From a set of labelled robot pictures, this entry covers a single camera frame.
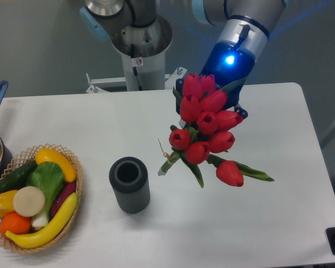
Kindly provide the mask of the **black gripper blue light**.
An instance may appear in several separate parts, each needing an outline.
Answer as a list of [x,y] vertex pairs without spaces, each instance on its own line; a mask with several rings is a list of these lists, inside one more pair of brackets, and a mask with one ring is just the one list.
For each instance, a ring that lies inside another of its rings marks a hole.
[[[239,99],[241,89],[254,65],[253,56],[240,49],[235,49],[232,45],[219,42],[215,44],[199,75],[214,75],[216,89],[222,89],[226,85],[232,84],[227,90],[227,102],[223,108],[232,107],[242,118],[247,118],[248,112],[239,105]],[[180,114],[183,83],[183,78],[177,79],[175,83],[175,90],[180,96],[179,99],[175,98],[177,114]]]

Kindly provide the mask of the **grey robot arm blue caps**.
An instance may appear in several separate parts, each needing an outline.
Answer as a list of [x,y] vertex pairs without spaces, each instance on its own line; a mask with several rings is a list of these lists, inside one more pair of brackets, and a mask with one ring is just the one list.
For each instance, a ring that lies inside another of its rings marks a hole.
[[[218,89],[243,118],[240,91],[275,28],[287,1],[192,1],[194,17],[223,25],[200,76],[213,75]],[[86,1],[80,16],[100,40],[110,40],[122,57],[129,91],[165,89],[165,53],[173,33],[156,13],[155,1]]]

